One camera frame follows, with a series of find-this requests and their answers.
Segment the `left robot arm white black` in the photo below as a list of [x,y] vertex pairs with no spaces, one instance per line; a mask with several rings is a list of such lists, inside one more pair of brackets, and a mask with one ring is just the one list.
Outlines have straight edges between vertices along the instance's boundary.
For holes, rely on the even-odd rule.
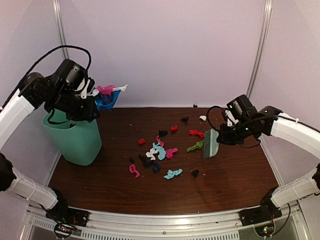
[[[65,59],[49,76],[27,73],[0,109],[0,146],[3,148],[21,123],[40,106],[47,112],[64,112],[67,120],[75,122],[97,119],[100,113],[90,94],[94,85],[88,70],[70,59]],[[0,156],[0,190],[13,192],[46,210],[52,209],[61,222],[72,218],[72,211],[64,205],[65,199],[58,190],[24,176],[3,154]]]

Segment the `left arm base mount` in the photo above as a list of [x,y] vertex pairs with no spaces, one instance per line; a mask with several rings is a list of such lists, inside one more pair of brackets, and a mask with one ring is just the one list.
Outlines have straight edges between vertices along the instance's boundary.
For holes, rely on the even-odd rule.
[[52,190],[57,196],[57,203],[53,208],[45,209],[46,217],[72,226],[86,227],[89,218],[89,212],[86,210],[69,207],[69,204],[62,193],[55,188]]

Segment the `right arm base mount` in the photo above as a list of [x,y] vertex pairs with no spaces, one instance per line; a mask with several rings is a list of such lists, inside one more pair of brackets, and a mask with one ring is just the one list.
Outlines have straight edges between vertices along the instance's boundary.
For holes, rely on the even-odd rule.
[[282,216],[282,212],[279,207],[276,207],[271,198],[276,187],[270,189],[265,196],[261,199],[258,207],[243,209],[239,211],[238,215],[242,226],[255,225],[262,222],[271,221],[274,218]]

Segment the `mint green hand brush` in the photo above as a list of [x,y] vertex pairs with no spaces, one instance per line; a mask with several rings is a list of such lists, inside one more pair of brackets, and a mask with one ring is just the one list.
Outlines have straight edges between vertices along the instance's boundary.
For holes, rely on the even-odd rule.
[[219,151],[219,143],[217,138],[219,133],[213,128],[204,133],[203,140],[203,157],[205,159],[212,158],[216,156]]

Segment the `blue plastic dustpan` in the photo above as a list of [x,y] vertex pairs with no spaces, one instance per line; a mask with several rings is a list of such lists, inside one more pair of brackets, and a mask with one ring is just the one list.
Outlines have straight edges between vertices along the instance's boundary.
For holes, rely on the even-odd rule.
[[119,90],[119,91],[112,92],[111,95],[103,95],[99,93],[97,96],[94,96],[97,109],[99,111],[111,110],[114,107],[121,92],[122,91]]

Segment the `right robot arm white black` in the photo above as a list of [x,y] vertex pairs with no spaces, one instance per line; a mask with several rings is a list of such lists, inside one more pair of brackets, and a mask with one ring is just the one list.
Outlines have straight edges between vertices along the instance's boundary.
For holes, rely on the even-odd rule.
[[[289,142],[316,158],[320,157],[319,130],[293,118],[282,110],[266,106],[258,111],[249,98],[242,94],[227,104],[227,110],[236,120],[233,125],[221,124],[216,141],[225,145],[240,145],[248,137],[271,136]],[[316,166],[304,176],[279,186],[268,200],[256,210],[259,220],[268,220],[276,208],[291,201],[320,193],[320,167]]]

